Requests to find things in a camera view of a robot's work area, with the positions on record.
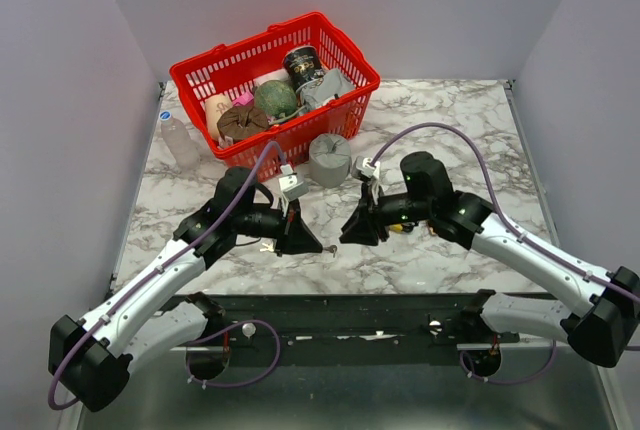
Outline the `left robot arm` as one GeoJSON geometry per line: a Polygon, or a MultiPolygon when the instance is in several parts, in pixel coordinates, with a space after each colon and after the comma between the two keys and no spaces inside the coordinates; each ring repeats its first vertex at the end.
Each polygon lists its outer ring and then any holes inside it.
{"type": "Polygon", "coordinates": [[[135,369],[180,344],[218,341],[222,353],[229,354],[229,334],[238,326],[210,298],[193,294],[166,313],[160,310],[236,247],[240,236],[271,240],[270,249],[278,256],[322,252],[322,244],[301,217],[299,199],[308,191],[306,183],[288,164],[281,171],[280,197],[257,203],[256,192],[270,192],[254,171],[227,170],[214,196],[179,224],[137,277],[83,317],[63,316],[53,325],[48,359],[52,409],[62,407],[55,400],[59,385],[87,409],[104,409],[135,369]]]}

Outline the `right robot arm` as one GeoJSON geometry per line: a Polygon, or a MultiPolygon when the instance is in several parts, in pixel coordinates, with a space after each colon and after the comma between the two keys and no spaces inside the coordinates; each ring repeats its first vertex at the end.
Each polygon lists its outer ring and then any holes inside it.
{"type": "Polygon", "coordinates": [[[489,292],[460,317],[460,329],[480,342],[493,333],[520,333],[568,344],[585,360],[617,365],[639,325],[639,276],[608,271],[527,232],[478,195],[453,188],[443,163],[420,151],[400,164],[406,190],[386,195],[380,165],[360,157],[352,167],[361,197],[341,229],[343,244],[376,246],[390,226],[426,222],[433,233],[488,256],[531,280],[551,300],[489,292]]]}

